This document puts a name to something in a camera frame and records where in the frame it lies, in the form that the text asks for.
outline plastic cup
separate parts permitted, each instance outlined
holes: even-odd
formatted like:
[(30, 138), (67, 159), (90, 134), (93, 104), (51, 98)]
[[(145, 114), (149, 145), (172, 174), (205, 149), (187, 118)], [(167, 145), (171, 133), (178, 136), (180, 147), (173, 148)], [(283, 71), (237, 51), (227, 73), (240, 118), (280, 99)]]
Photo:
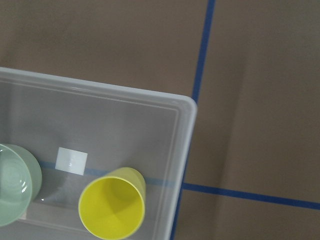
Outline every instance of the plastic cup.
[(92, 181), (79, 199), (85, 228), (104, 240), (135, 233), (145, 217), (146, 183), (135, 169), (122, 167)]
[(42, 173), (26, 149), (0, 144), (0, 227), (17, 220), (39, 193)]

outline mint green bowl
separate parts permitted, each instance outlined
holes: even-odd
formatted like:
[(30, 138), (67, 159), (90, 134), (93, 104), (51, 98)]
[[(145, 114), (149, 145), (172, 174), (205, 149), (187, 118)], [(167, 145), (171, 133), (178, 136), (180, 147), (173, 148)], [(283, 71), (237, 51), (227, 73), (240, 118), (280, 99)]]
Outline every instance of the mint green bowl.
[(39, 193), (42, 173), (26, 149), (0, 144), (0, 227), (17, 220)]

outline brown surface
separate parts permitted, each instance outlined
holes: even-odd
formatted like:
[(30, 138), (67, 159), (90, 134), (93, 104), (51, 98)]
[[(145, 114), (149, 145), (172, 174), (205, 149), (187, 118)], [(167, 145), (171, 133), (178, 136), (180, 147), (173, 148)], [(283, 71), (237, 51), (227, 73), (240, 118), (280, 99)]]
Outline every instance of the brown surface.
[[(0, 0), (0, 66), (190, 96), (206, 5)], [(187, 183), (320, 202), (319, 15), (318, 0), (217, 1)], [(319, 224), (185, 190), (175, 239), (319, 239)]]

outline plastic bin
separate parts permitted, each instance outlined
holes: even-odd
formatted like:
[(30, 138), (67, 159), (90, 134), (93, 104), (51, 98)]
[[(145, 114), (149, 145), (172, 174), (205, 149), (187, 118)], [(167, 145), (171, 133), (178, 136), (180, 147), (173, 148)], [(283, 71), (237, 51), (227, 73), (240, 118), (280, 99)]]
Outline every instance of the plastic bin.
[[(89, 236), (78, 216), (83, 188), (132, 167), (147, 183), (146, 212), (129, 239), (169, 239), (197, 112), (191, 98), (0, 67), (0, 109), (0, 143), (28, 149), (43, 174), (20, 221)], [(59, 148), (87, 154), (83, 175), (56, 169)]]

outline cup rim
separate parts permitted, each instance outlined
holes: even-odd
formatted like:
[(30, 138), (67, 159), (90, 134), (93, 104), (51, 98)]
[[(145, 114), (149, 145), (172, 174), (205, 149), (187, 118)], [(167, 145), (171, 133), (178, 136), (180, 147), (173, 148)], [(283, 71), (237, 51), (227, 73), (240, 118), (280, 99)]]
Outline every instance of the cup rim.
[(24, 168), (26, 169), (28, 178), (30, 179), (29, 185), (30, 185), (30, 188), (31, 188), (30, 194), (28, 195), (27, 204), (24, 206), (24, 208), (23, 208), (23, 210), (21, 211), (21, 213), (19, 213), (18, 217), (14, 217), (14, 218), (11, 219), (10, 221), (7, 221), (5, 224), (0, 225), (0, 227), (3, 227), (3, 226), (6, 226), (6, 225), (9, 225), (9, 224), (13, 223), (13, 222), (16, 221), (17, 219), (19, 219), (23, 213), (26, 212), (29, 204), (31, 203), (32, 192), (33, 192), (33, 182), (32, 182), (32, 177), (31, 177), (31, 173), (30, 173), (30, 171), (29, 171), (28, 165), (25, 163), (24, 159), (23, 159), (16, 151), (14, 151), (11, 147), (9, 147), (7, 144), (2, 144), (2, 143), (0, 143), (0, 147), (5, 148), (5, 149), (11, 151), (11, 152), (17, 157), (17, 159), (19, 159), (19, 160), (22, 162), (22, 165), (23, 165)]
[[(141, 203), (142, 203), (142, 204), (141, 204), (141, 205), (142, 205), (142, 215), (141, 215), (141, 219), (140, 219), (140, 221), (139, 221), (139, 224), (138, 224), (138, 225), (135, 227), (135, 229), (133, 229), (131, 232), (129, 232), (129, 233), (126, 234), (126, 235), (121, 236), (120, 238), (105, 238), (105, 237), (102, 238), (101, 236), (96, 235), (96, 234), (93, 233), (90, 229), (87, 228), (87, 226), (85, 225), (85, 223), (84, 223), (84, 221), (83, 221), (83, 219), (82, 219), (82, 215), (81, 215), (80, 204), (81, 204), (81, 201), (82, 201), (82, 199), (83, 199), (83, 196), (84, 196), (85, 192), (86, 192), (92, 185), (94, 185), (95, 183), (100, 182), (100, 181), (103, 181), (103, 180), (106, 180), (106, 179), (118, 179), (118, 180), (122, 180), (122, 181), (130, 184), (130, 185), (136, 190), (136, 192), (138, 193), (139, 198), (140, 198), (140, 201), (141, 201)], [(79, 201), (78, 201), (78, 214), (79, 214), (79, 217), (80, 217), (80, 220), (81, 220), (83, 226), (84, 226), (92, 235), (94, 235), (94, 236), (96, 236), (96, 237), (98, 237), (98, 238), (100, 238), (100, 239), (104, 239), (104, 240), (120, 240), (120, 239), (125, 239), (125, 238), (131, 236), (131, 235), (134, 234), (134, 233), (140, 228), (140, 226), (142, 225), (142, 223), (143, 223), (143, 221), (144, 221), (144, 219), (145, 219), (145, 213), (146, 213), (146, 203), (145, 203), (145, 200), (144, 200), (141, 192), (140, 192), (140, 191), (138, 190), (138, 188), (137, 188), (135, 185), (133, 185), (130, 181), (124, 179), (123, 177), (119, 177), (119, 176), (105, 175), (105, 176), (101, 176), (101, 177), (99, 177), (99, 178), (91, 181), (91, 182), (82, 190), (82, 193), (81, 193), (80, 198), (79, 198)]]

